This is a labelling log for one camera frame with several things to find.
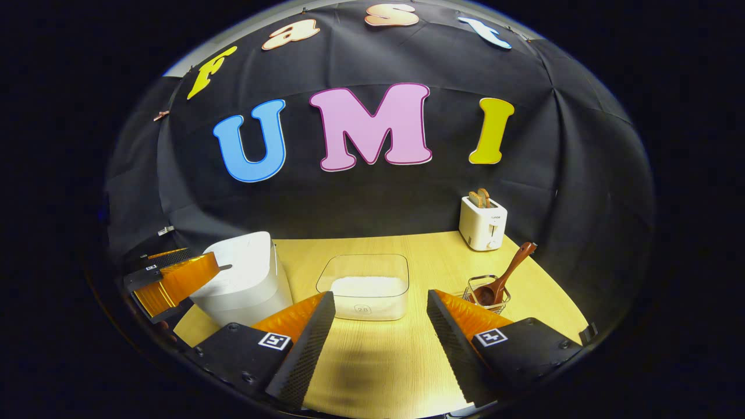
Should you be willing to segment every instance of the letter u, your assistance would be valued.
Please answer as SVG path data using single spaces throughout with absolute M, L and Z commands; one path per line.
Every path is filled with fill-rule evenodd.
M 253 183 L 274 176 L 285 164 L 285 138 L 279 112 L 285 109 L 285 101 L 276 99 L 253 108 L 251 116 L 261 122 L 261 133 L 267 153 L 258 162 L 249 161 L 244 153 L 240 127 L 243 116 L 235 115 L 220 121 L 212 133 L 220 142 L 225 167 L 236 180 Z

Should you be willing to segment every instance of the clear plastic container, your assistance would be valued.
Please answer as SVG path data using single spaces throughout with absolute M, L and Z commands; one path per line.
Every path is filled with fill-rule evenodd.
M 408 261 L 400 254 L 335 256 L 323 269 L 316 290 L 334 293 L 337 318 L 398 320 L 406 314 Z

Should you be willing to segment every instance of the white toaster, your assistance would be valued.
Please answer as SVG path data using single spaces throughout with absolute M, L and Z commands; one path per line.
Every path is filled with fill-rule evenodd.
M 467 196 L 460 200 L 458 230 L 475 251 L 493 251 L 502 246 L 507 210 L 492 199 L 489 202 L 491 208 L 478 208 Z

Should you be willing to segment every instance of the wooden table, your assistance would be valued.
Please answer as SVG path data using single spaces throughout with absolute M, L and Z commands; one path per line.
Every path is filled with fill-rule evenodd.
M 318 359 L 304 406 L 352 418 L 423 418 L 463 409 L 450 364 L 427 316 L 427 291 L 463 292 L 467 280 L 501 275 L 518 250 L 504 237 L 496 251 L 472 251 L 460 233 L 359 239 L 275 240 L 294 301 L 316 294 L 326 263 L 341 254 L 398 253 L 406 257 L 408 312 L 397 321 L 334 319 Z M 527 258 L 507 289 L 512 300 L 501 313 L 512 321 L 538 318 L 572 341 L 587 327 L 580 310 L 543 269 Z M 218 329 L 198 307 L 174 332 L 194 346 Z

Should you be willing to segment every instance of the wooden ladle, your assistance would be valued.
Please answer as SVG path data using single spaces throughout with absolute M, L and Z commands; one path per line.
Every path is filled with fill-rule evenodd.
M 526 257 L 530 256 L 537 247 L 538 245 L 532 242 L 523 243 L 517 253 L 515 253 L 512 262 L 510 262 L 510 266 L 507 267 L 507 270 L 502 274 L 499 280 L 486 284 L 485 286 L 480 286 L 474 290 L 478 303 L 482 306 L 493 306 L 501 303 L 502 298 L 504 297 L 504 284 L 507 283 L 507 279 L 510 278 L 510 275 L 515 271 L 515 268 L 517 268 Z

